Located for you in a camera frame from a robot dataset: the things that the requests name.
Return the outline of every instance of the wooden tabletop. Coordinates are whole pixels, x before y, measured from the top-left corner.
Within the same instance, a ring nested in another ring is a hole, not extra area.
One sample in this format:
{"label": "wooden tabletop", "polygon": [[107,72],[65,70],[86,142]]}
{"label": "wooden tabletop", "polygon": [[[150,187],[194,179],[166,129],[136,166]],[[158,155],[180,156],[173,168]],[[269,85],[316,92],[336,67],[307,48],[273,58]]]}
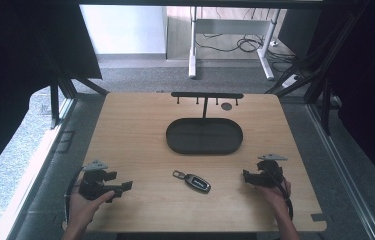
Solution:
{"label": "wooden tabletop", "polygon": [[[207,117],[234,120],[243,143],[229,155],[181,155],[166,143],[168,125],[179,118],[201,117],[203,99],[169,93],[110,93],[97,122],[84,164],[94,159],[117,171],[106,185],[133,181],[132,190],[100,207],[89,231],[109,232],[259,232],[277,231],[268,204],[244,182],[242,171],[258,173],[258,156],[278,154],[284,176],[292,183],[293,222],[298,231],[323,231],[325,221],[312,185],[274,95],[245,94],[243,99],[209,99]],[[230,111],[221,104],[231,103]],[[196,174],[212,189],[202,194],[172,176],[174,170]]]}

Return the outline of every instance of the forearm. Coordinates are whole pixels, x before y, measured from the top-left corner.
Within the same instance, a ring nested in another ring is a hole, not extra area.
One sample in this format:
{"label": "forearm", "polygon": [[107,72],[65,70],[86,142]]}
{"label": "forearm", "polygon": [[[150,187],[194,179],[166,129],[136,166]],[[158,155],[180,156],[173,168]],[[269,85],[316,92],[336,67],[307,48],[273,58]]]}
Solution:
{"label": "forearm", "polygon": [[278,229],[280,232],[281,240],[298,240],[300,239],[299,234],[294,226],[292,220],[290,219],[287,207],[274,206],[273,207],[275,219],[277,220]]}
{"label": "forearm", "polygon": [[68,225],[63,233],[62,240],[79,240],[84,236],[86,228]]}

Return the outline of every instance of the white desk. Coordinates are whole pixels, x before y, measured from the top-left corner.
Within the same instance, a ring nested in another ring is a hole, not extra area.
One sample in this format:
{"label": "white desk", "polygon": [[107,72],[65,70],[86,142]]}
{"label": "white desk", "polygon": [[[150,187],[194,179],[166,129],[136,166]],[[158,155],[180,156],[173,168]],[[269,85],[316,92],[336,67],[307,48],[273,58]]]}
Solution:
{"label": "white desk", "polygon": [[268,80],[274,79],[271,67],[266,59],[266,53],[277,25],[280,9],[276,9],[270,21],[267,20],[225,20],[197,19],[197,7],[193,8],[191,19],[191,46],[189,54],[188,76],[196,77],[196,34],[235,34],[235,35],[264,35],[264,45],[258,49],[259,60]]}

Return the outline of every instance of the car key fob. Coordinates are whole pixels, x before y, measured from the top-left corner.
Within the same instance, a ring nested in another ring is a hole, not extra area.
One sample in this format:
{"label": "car key fob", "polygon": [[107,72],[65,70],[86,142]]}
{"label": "car key fob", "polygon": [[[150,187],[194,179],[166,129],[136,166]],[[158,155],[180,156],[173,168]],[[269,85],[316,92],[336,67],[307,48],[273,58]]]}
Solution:
{"label": "car key fob", "polygon": [[184,179],[188,185],[201,192],[208,193],[211,190],[211,185],[206,180],[194,174],[184,174],[175,170],[172,175],[176,178]]}

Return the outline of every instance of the desk leg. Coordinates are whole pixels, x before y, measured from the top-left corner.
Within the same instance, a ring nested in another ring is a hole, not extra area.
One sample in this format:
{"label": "desk leg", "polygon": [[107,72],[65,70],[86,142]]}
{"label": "desk leg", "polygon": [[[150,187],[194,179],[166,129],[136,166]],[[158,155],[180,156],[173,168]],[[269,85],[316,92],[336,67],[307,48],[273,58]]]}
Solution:
{"label": "desk leg", "polygon": [[274,80],[274,74],[272,73],[271,67],[266,59],[266,53],[269,43],[271,42],[272,35],[274,34],[275,27],[277,26],[278,15],[280,15],[280,9],[276,9],[272,15],[271,23],[265,36],[264,46],[262,46],[262,49],[257,50],[259,59],[261,60],[262,67],[264,68],[265,75],[268,80]]}
{"label": "desk leg", "polygon": [[188,63],[188,77],[192,79],[196,77],[196,13],[197,7],[194,7],[191,19],[191,46]]}

